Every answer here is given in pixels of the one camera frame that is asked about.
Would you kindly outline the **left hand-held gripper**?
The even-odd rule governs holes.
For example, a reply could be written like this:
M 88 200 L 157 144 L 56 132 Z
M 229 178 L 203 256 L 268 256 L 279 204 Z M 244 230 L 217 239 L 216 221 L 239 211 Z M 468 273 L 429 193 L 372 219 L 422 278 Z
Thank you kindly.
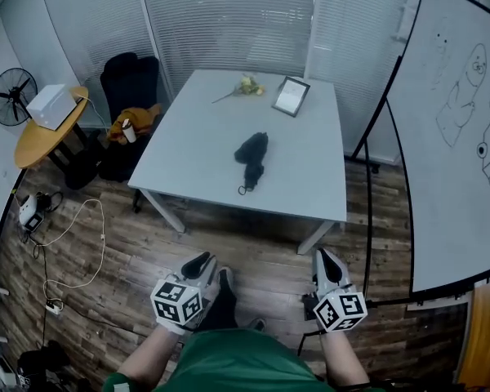
M 192 332 L 207 312 L 210 301 L 205 296 L 216 268 L 216 257 L 203 252 L 181 265 L 183 279 L 176 274 L 159 279 L 150 295 L 157 323 L 180 336 Z M 204 270 L 206 277 L 200 277 Z

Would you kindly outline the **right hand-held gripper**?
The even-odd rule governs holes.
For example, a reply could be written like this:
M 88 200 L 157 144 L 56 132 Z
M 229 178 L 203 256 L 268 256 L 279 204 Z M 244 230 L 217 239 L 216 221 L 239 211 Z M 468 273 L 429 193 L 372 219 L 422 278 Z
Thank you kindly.
M 330 287 L 330 283 L 339 288 L 350 286 L 349 272 L 344 263 L 322 248 L 314 252 L 312 280 L 316 287 Z M 368 315 L 363 294 L 350 288 L 330 291 L 313 308 L 313 312 L 325 332 L 349 331 Z

